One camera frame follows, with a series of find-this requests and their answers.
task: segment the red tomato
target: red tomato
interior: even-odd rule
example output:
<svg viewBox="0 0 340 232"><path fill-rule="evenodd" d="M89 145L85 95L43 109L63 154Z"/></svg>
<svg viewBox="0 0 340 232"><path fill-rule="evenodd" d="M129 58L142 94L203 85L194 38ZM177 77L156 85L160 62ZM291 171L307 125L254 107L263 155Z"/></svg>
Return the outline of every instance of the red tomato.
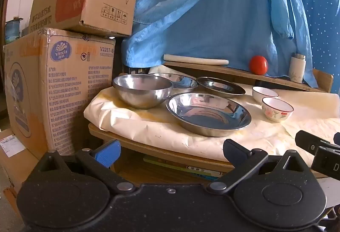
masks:
<svg viewBox="0 0 340 232"><path fill-rule="evenodd" d="M253 74L264 75L268 71L268 62L263 56L254 56L250 60L249 69Z"/></svg>

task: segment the white thermos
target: white thermos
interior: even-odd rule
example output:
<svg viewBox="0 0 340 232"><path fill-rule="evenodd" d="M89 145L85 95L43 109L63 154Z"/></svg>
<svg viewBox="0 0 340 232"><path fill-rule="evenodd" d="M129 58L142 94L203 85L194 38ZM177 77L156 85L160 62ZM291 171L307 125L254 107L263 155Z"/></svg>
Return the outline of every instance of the white thermos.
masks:
<svg viewBox="0 0 340 232"><path fill-rule="evenodd" d="M292 82L302 83L303 74L305 73L306 56L294 53L289 66L289 77Z"/></svg>

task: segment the blue polka dot curtain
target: blue polka dot curtain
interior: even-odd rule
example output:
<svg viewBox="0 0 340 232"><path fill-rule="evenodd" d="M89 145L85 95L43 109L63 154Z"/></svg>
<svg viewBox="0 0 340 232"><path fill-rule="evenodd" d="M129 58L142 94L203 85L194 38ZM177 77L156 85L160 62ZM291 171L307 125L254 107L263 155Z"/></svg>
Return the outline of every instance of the blue polka dot curtain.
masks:
<svg viewBox="0 0 340 232"><path fill-rule="evenodd" d="M302 0L309 26L313 67L334 76L332 92L340 88L339 0Z"/></svg>

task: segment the blue oval logo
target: blue oval logo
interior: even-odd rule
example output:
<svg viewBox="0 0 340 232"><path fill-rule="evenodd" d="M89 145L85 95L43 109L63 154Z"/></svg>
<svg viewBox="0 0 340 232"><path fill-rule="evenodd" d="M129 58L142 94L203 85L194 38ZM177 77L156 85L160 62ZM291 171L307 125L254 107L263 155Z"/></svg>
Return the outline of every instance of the blue oval logo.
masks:
<svg viewBox="0 0 340 232"><path fill-rule="evenodd" d="M51 49L51 59L53 61L61 61L71 56L71 45L65 40L56 42Z"/></svg>
<svg viewBox="0 0 340 232"><path fill-rule="evenodd" d="M12 84L15 91L15 98L20 102L23 101L23 80L21 78L20 71L15 69L12 73Z"/></svg>

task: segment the bowl rim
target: bowl rim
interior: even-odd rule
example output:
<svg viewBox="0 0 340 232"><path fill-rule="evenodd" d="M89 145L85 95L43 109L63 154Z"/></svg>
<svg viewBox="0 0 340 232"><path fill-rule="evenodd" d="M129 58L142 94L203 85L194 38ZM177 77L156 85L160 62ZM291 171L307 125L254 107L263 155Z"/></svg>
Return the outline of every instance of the bowl rim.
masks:
<svg viewBox="0 0 340 232"><path fill-rule="evenodd" d="M281 109L278 109L278 108L272 107L271 105L268 105L268 104L266 104L266 102L265 102L265 101L263 101L265 98L270 98L270 99L275 99L275 100L282 101L282 102L284 102L285 104L289 105L289 106L292 108L292 110L290 110L290 111L287 111L287 110L281 110ZM293 112L293 111L294 111L294 108L293 108L293 106L292 106L292 105L290 105L289 103L287 103L286 101L283 101L283 100L281 100L281 99L277 99L277 98L273 98L273 97L264 97L264 98L262 99L262 102L263 102L265 105L267 105L267 106L269 106L269 107L271 107L271 108L273 108L273 109L276 109L276 110L278 110L278 111L282 111L282 112Z"/></svg>
<svg viewBox="0 0 340 232"><path fill-rule="evenodd" d="M261 88L264 88L264 89L271 90L271 91L273 91L277 96L272 96L272 95L263 94L263 93L261 93L261 92L256 91L256 90L254 89L254 87L261 87ZM255 91L256 93L259 93L259 94L261 94L261 95L265 95L265 96L267 96L267 97L278 97L278 96L279 96L279 94L277 94L274 90L269 89L269 88L266 88L266 87L262 87L262 86L253 86L253 87L252 87L252 90Z"/></svg>
<svg viewBox="0 0 340 232"><path fill-rule="evenodd" d="M112 85L113 85L114 88L116 88L116 86L118 86L118 87L120 87L120 88L122 88L122 89L128 89L128 90L130 90L130 91L157 91L157 90L165 90L165 89L169 89L169 88L173 89L173 83L172 83L172 81L170 81L170 80L168 80L167 78L164 78L164 77L159 77L159 78L161 78L161 80L164 79L164 80L166 80L167 82L171 82L171 86L166 87L166 88L149 89L149 90L148 90L148 89L128 88L128 87L120 86L119 84L116 83L116 79L117 79L117 78L128 77L128 76L137 76L137 75L138 75L138 76L142 76L142 77L144 77L144 76L147 76L147 77L156 77L156 76L153 76L153 75L151 75L151 74L126 74L126 75L121 75L121 76L115 77L115 78L112 80Z"/></svg>
<svg viewBox="0 0 340 232"><path fill-rule="evenodd" d="M238 129L243 129L247 126L249 126L253 120L252 118L252 115L250 114L249 110L247 110L243 105L240 105L241 107L243 107L246 112L248 112L249 116L250 116L250 121L249 121L249 124L245 125L244 127L241 127L241 128L235 128L235 129L214 129L214 128L209 128L209 127L204 127L204 126L199 126L199 125L196 125L196 124L193 124L191 122L188 122L187 120L185 120L184 118L178 116L178 114L175 114L174 111L170 108L170 101L172 98L176 97L176 96L179 96L179 95L188 95L188 94L203 94L203 95L210 95L210 96L213 96L213 97L217 97L217 98L220 98L220 99L225 99L225 100L229 100L229 101L232 101L233 103L236 103L238 105L240 105L239 103L233 101L233 100L230 100L228 98L223 98L221 96L217 96L217 95L214 95L214 94L210 94L210 93L199 93L199 92L190 92L190 93L178 93L178 94L175 94L175 95L171 95L170 97L167 98L166 102L165 102L165 105L166 105L166 108L167 110L173 115L175 116L176 118L178 118L179 120L189 124L189 125L192 125L192 126L195 126L195 127L200 127L200 128L205 128L205 129L211 129L211 130L216 130L216 131L232 131L232 130L238 130Z"/></svg>
<svg viewBox="0 0 340 232"><path fill-rule="evenodd" d="M220 90L216 90L216 89L212 89L212 88L209 88L209 87L206 87L205 85L203 85L202 83L199 82L199 79L213 79L213 80L219 80L219 81L222 81L222 82L225 82L225 83L229 83L233 86L236 86L237 88L241 88L243 90L243 93L230 93L230 92L227 92L227 91L220 91ZM233 95L233 96L241 96L241 95L245 95L246 91L245 89L242 87L242 86L239 86L238 84L235 84L235 83L232 83L232 82L229 82L229 81L226 81L226 80L222 80L222 79L219 79L219 78L213 78L213 77L198 77L196 79L197 83L200 85L200 86L203 86L204 88L207 88L207 89L210 89L210 90L213 90L213 91L216 91L216 92L219 92L219 93L222 93L222 94L229 94L229 95Z"/></svg>
<svg viewBox="0 0 340 232"><path fill-rule="evenodd" d="M196 83L196 86L195 86L195 87L176 88L176 87L174 86L174 82L173 82L172 80L169 80L168 78L165 78L165 79L167 79L167 80L169 80L169 81L172 82L173 89L195 89L195 88L197 88L197 87L200 86L199 83L198 83L195 79L190 78L190 77L185 76L185 75L181 75L181 74L176 74L176 73L165 73L165 72L156 72L156 73L150 73L150 74L148 74L148 75L154 75L154 76L156 76L155 74L170 74L170 75L177 75L177 76L181 76L181 77L183 77L183 78L189 78L189 79L191 79L192 81L194 81L194 82Z"/></svg>

